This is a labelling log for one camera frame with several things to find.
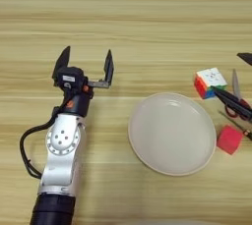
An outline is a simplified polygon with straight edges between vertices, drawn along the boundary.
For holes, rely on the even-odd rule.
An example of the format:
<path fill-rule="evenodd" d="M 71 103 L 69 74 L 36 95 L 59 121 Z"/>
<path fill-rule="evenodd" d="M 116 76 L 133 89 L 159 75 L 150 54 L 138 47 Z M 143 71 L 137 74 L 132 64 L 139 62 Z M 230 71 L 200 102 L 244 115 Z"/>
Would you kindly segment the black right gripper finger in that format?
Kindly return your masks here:
<path fill-rule="evenodd" d="M 224 104 L 225 112 L 229 117 L 240 117 L 244 121 L 252 122 L 252 108 L 248 103 L 216 86 L 213 86 L 212 90 L 216 97 Z"/>
<path fill-rule="evenodd" d="M 252 53 L 238 53 L 237 56 L 244 62 L 252 66 Z"/>

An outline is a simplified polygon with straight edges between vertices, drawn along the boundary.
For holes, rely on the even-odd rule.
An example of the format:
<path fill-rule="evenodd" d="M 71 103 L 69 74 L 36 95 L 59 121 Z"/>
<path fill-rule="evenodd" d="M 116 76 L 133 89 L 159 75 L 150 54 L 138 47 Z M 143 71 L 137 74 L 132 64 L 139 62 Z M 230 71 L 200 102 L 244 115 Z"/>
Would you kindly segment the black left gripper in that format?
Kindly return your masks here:
<path fill-rule="evenodd" d="M 70 49 L 71 47 L 67 46 L 57 59 L 52 73 L 53 79 L 56 78 L 60 68 L 68 66 Z M 94 97 L 94 88 L 109 88 L 112 82 L 114 65 L 111 50 L 107 52 L 103 69 L 105 72 L 104 80 L 97 82 L 85 80 L 81 86 L 64 83 L 62 86 L 63 102 L 60 106 L 53 108 L 53 115 L 72 114 L 85 118 L 88 115 L 90 101 Z"/>

